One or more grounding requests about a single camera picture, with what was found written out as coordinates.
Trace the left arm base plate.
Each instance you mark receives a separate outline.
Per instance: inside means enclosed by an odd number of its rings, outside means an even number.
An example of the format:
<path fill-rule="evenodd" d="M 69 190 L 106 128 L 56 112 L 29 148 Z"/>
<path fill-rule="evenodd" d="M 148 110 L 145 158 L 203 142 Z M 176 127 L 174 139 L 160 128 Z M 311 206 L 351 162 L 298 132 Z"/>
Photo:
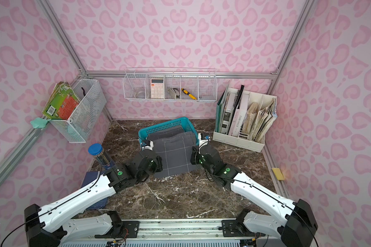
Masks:
<path fill-rule="evenodd" d="M 102 238 L 128 239 L 137 238 L 140 221 L 121 221 L 112 224 L 112 228 Z"/>

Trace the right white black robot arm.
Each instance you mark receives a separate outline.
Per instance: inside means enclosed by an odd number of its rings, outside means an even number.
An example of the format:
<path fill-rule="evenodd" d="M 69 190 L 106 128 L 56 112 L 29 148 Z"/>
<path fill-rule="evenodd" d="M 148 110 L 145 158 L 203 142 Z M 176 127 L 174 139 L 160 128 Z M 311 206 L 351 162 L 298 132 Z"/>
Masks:
<path fill-rule="evenodd" d="M 278 238 L 287 247 L 309 247 L 317 242 L 318 224 L 305 200 L 295 202 L 260 185 L 237 167 L 225 163 L 209 143 L 192 148 L 191 163 L 210 175 L 218 186 L 245 197 L 268 213 L 242 214 L 240 224 L 248 231 Z"/>

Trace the teal plastic basket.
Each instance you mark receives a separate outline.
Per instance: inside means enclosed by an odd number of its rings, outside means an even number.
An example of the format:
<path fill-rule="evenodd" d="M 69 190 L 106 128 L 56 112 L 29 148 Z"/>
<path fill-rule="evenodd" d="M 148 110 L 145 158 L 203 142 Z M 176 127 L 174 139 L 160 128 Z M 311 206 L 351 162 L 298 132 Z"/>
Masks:
<path fill-rule="evenodd" d="M 181 117 L 141 129 L 138 132 L 140 146 L 143 146 L 142 143 L 144 140 L 147 139 L 149 134 L 163 131 L 172 127 L 181 127 L 184 132 L 191 131 L 196 136 L 196 144 L 199 145 L 198 133 L 192 125 L 191 121 L 187 117 Z"/>

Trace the dark grey checked pillowcase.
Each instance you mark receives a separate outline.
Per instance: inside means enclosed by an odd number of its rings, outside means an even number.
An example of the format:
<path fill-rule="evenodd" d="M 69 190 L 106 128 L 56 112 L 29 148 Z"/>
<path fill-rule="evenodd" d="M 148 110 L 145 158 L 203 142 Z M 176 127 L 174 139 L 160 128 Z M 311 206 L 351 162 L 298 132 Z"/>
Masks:
<path fill-rule="evenodd" d="M 155 141 L 158 139 L 170 138 L 174 137 L 178 134 L 184 133 L 182 126 L 173 126 L 168 129 L 160 130 L 154 133 L 150 133 L 147 135 L 147 140 Z"/>

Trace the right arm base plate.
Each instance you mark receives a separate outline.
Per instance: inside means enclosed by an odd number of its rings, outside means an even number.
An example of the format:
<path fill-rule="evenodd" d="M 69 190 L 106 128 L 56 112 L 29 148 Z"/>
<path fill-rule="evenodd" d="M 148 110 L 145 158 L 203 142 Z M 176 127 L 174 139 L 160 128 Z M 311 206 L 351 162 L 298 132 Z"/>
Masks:
<path fill-rule="evenodd" d="M 224 237 L 261 237 L 261 233 L 251 232 L 247 227 L 238 222 L 237 220 L 222 220 L 221 227 L 219 229 L 222 231 Z"/>

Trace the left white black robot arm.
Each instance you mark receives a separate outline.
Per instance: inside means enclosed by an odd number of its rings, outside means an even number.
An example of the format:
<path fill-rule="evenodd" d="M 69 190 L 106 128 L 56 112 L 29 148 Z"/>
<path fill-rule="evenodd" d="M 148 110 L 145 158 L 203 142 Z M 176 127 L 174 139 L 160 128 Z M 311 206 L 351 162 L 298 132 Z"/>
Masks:
<path fill-rule="evenodd" d="M 74 219 L 74 216 L 161 171 L 162 158 L 145 149 L 130 162 L 113 165 L 91 183 L 56 202 L 27 207 L 24 216 L 28 246 L 58 247 L 84 237 L 125 239 L 127 231 L 114 211 L 88 219 Z"/>

